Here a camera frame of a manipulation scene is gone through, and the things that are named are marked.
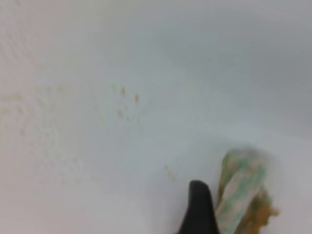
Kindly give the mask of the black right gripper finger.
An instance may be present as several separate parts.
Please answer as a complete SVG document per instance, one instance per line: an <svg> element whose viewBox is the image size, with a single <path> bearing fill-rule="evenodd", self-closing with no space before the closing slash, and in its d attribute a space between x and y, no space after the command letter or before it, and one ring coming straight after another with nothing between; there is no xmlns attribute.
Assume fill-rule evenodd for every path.
<svg viewBox="0 0 312 234"><path fill-rule="evenodd" d="M189 183L188 206L178 234L219 234L209 186L200 180Z"/></svg>

